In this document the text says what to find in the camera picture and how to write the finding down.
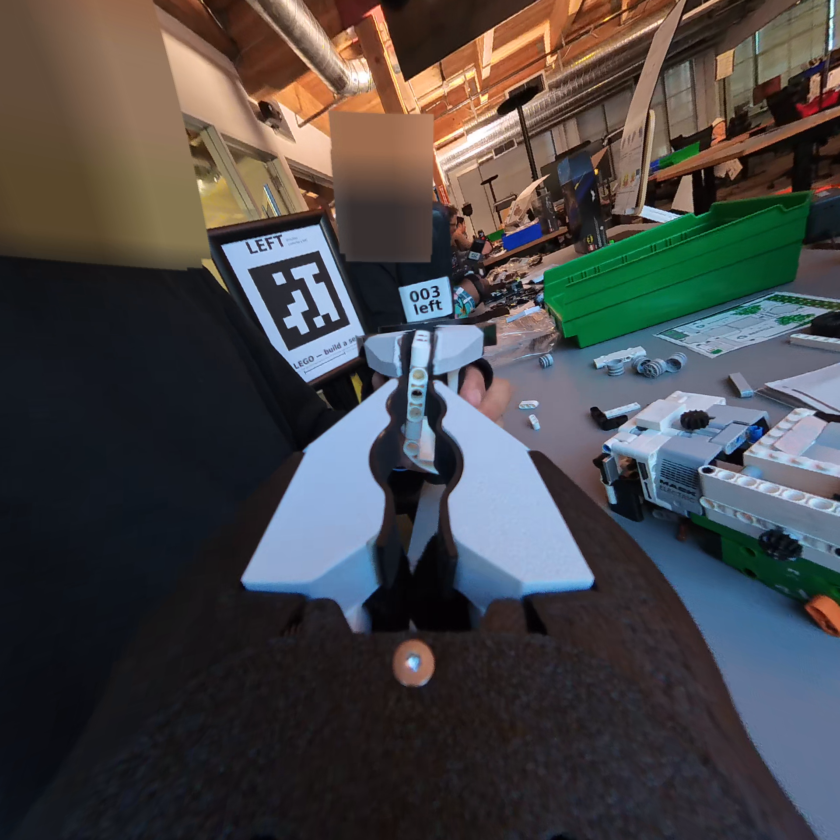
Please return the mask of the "white lego beam with holes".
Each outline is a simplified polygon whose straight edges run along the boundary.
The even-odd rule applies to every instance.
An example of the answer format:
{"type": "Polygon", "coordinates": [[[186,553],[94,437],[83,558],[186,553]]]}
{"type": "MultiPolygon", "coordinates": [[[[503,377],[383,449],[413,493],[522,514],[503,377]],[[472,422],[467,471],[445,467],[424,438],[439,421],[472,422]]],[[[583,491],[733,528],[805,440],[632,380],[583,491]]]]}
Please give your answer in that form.
{"type": "Polygon", "coordinates": [[[416,330],[405,336],[408,350],[402,372],[406,376],[406,419],[402,426],[402,451],[407,460],[421,471],[436,475],[434,464],[435,435],[426,416],[429,365],[433,357],[432,333],[416,330]]]}

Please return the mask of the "pile of dark lego pieces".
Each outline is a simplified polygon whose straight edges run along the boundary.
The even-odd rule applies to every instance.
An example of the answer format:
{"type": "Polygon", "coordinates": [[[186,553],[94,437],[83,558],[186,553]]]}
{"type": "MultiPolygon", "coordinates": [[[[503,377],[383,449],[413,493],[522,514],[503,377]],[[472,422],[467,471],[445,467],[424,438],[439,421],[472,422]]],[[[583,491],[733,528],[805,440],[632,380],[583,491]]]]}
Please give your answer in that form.
{"type": "Polygon", "coordinates": [[[487,309],[502,306],[509,310],[540,307],[543,304],[543,276],[547,265],[542,255],[515,258],[489,270],[487,309]]]}

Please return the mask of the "clear plastic bags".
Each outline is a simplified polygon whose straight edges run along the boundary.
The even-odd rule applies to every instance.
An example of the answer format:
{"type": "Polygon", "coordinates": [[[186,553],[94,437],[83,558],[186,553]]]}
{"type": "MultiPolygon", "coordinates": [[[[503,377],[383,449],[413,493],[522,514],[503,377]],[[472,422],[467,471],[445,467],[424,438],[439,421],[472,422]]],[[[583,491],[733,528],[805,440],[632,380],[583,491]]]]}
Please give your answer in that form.
{"type": "Polygon", "coordinates": [[[492,365],[538,358],[551,352],[559,339],[553,316],[539,307],[492,318],[482,323],[482,327],[496,330],[495,343],[484,349],[484,359],[492,365]]]}

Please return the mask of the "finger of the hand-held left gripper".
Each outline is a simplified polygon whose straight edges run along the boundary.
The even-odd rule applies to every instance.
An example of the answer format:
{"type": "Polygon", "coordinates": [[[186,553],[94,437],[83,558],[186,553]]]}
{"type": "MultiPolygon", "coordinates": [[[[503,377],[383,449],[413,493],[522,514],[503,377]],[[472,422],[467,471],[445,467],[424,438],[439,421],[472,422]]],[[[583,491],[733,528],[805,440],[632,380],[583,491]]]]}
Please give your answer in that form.
{"type": "Polygon", "coordinates": [[[368,366],[387,379],[398,379],[410,371],[414,331],[383,332],[364,338],[364,356],[368,366]]]}
{"type": "Polygon", "coordinates": [[[484,331],[479,327],[436,327],[434,370],[460,370],[484,353],[484,331]]]}

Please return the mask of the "silver ventilation duct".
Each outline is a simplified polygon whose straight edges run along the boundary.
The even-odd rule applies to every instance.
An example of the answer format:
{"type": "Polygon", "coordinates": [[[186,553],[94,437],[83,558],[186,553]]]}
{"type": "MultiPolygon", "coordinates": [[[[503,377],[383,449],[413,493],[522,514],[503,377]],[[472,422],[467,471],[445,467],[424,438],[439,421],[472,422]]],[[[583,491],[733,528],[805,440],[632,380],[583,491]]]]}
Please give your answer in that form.
{"type": "Polygon", "coordinates": [[[305,3],[248,1],[247,4],[336,97],[355,97],[375,89],[366,60],[342,58],[305,3]]]}

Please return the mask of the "black floor lamp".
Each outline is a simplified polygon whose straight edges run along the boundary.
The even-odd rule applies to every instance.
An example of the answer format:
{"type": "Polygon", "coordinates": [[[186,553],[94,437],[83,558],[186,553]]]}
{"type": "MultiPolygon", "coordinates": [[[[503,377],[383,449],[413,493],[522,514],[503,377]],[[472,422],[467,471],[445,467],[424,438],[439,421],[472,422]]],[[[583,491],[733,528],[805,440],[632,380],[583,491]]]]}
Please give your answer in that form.
{"type": "Polygon", "coordinates": [[[528,157],[532,183],[534,184],[538,181],[539,174],[536,166],[536,161],[532,152],[529,128],[523,109],[531,100],[533,100],[538,95],[538,93],[539,91],[535,87],[525,86],[522,89],[517,89],[507,96],[507,98],[499,105],[496,111],[496,115],[499,118],[506,117],[512,112],[515,112],[518,115],[521,137],[528,157]]]}

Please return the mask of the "black and white lego connector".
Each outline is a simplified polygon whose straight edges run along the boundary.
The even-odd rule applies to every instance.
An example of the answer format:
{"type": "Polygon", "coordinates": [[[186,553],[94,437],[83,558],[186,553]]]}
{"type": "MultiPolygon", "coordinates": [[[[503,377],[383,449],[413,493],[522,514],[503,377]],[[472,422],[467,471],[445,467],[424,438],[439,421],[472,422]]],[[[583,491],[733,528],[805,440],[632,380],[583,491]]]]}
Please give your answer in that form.
{"type": "Polygon", "coordinates": [[[641,406],[637,402],[618,406],[612,409],[602,410],[598,406],[590,408],[592,421],[604,432],[612,431],[625,424],[631,417],[635,416],[641,406]]]}

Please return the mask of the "instruction clipboard on stand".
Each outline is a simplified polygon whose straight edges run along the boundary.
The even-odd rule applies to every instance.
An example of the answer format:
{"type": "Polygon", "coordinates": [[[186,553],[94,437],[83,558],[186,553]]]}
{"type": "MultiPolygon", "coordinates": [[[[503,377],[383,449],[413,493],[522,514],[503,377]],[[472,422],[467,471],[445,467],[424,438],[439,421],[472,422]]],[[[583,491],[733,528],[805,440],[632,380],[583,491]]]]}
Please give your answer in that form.
{"type": "Polygon", "coordinates": [[[646,196],[655,138],[655,111],[628,120],[619,147],[612,212],[630,217],[641,212],[646,196]]]}

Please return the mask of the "green plastic bin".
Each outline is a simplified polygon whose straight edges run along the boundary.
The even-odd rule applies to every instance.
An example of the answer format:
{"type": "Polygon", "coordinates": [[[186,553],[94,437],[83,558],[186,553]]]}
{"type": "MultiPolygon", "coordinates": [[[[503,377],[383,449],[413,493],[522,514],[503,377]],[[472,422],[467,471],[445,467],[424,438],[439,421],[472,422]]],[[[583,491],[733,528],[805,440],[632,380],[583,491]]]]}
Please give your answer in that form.
{"type": "Polygon", "coordinates": [[[543,301],[582,348],[793,281],[811,192],[714,203],[547,269],[543,301]]]}

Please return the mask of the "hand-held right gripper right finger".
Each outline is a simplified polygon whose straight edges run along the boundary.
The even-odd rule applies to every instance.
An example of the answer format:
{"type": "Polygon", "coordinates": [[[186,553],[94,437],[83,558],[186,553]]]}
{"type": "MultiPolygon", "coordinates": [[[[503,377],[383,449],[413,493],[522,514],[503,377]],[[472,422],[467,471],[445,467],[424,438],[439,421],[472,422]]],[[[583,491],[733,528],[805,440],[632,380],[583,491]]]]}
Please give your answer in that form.
{"type": "Polygon", "coordinates": [[[491,603],[588,591],[594,574],[531,452],[445,385],[443,431],[460,451],[453,486],[426,485],[410,542],[413,624],[469,630],[491,603]]]}

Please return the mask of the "person's black top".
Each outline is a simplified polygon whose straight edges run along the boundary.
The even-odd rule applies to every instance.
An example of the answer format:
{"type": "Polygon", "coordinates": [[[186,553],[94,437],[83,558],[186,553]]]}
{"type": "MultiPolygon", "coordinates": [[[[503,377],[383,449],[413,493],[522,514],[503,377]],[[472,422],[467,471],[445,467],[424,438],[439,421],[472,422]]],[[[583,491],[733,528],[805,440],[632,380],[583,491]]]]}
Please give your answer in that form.
{"type": "Polygon", "coordinates": [[[205,269],[4,256],[2,838],[201,543],[342,417],[205,269]]]}

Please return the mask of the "black lego box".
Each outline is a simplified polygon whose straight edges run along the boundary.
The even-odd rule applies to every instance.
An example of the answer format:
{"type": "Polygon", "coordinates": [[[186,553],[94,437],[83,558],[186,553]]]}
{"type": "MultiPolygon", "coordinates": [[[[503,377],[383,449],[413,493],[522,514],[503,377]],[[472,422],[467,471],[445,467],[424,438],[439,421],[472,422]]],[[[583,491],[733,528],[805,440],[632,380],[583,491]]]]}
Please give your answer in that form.
{"type": "Polygon", "coordinates": [[[599,185],[587,143],[573,147],[559,158],[558,179],[576,253],[586,255],[606,246],[599,185]]]}

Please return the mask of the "black framed tag sign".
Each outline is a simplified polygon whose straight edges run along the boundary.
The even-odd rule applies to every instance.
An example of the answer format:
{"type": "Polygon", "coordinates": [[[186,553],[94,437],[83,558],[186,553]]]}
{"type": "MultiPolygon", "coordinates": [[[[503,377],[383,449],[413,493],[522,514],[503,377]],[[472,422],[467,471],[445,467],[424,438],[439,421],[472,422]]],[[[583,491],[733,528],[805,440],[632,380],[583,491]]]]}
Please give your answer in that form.
{"type": "Polygon", "coordinates": [[[215,227],[207,236],[230,294],[304,382],[317,388],[354,368],[367,328],[327,213],[215,227]]]}

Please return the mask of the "printed instruction sheet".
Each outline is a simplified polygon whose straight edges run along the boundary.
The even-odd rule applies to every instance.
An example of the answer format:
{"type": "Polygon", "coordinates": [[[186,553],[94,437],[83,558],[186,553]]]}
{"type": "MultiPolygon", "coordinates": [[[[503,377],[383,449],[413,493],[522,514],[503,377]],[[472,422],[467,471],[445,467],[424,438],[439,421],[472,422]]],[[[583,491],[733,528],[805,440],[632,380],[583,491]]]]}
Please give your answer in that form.
{"type": "Polygon", "coordinates": [[[839,300],[776,291],[685,322],[657,337],[706,358],[802,331],[814,318],[839,310],[839,300]]]}

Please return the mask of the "wooden work table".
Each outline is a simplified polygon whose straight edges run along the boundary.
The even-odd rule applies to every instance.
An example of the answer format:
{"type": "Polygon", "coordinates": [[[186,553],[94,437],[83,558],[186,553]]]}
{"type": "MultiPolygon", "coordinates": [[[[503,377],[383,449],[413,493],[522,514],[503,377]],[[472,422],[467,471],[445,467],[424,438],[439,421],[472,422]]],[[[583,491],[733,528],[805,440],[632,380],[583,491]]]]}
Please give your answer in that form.
{"type": "Polygon", "coordinates": [[[818,141],[838,124],[839,107],[824,110],[807,118],[789,123],[767,133],[754,136],[743,135],[733,140],[716,144],[708,150],[695,154],[685,161],[672,165],[649,176],[650,182],[665,182],[679,179],[693,172],[701,172],[729,160],[740,159],[751,154],[762,153],[779,144],[794,148],[818,141]]]}

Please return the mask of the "white and green lego truck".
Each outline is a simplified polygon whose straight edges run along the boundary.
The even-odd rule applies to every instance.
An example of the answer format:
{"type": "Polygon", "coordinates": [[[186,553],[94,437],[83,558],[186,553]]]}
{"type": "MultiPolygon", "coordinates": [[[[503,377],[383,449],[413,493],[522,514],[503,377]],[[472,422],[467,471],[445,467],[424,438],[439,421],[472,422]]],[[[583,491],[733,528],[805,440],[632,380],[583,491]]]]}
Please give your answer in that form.
{"type": "Polygon", "coordinates": [[[696,528],[705,551],[838,637],[837,414],[796,407],[771,426],[765,411],[673,392],[607,426],[593,464],[615,514],[696,528]]]}

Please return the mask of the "person's left hand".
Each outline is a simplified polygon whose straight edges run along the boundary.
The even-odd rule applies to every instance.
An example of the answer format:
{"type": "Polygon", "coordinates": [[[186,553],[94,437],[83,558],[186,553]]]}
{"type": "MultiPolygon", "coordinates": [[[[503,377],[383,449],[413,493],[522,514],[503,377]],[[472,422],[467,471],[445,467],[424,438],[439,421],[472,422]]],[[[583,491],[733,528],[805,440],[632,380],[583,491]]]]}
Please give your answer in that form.
{"type": "Polygon", "coordinates": [[[487,389],[480,373],[469,369],[458,395],[482,415],[501,426],[502,417],[511,400],[511,384],[506,379],[495,379],[487,389]]]}

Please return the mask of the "white paper stack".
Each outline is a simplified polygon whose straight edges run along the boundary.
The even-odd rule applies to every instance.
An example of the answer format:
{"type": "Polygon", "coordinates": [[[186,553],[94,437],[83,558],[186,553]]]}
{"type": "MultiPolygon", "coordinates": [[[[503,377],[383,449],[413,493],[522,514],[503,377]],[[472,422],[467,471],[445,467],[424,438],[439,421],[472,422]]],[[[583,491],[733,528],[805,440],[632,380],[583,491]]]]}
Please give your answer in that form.
{"type": "Polygon", "coordinates": [[[766,383],[762,396],[791,407],[839,415],[840,364],[766,383]]]}

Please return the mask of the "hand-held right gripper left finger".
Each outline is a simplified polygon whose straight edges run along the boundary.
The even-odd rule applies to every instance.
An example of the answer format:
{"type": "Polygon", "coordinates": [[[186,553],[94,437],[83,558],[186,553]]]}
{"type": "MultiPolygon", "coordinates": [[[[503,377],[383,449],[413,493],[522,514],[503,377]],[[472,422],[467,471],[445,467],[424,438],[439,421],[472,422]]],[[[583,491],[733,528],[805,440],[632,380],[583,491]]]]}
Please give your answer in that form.
{"type": "Polygon", "coordinates": [[[385,491],[371,448],[391,421],[391,380],[311,443],[242,574],[252,592],[330,599],[350,628],[369,634],[364,603],[382,585],[377,540],[385,491]]]}

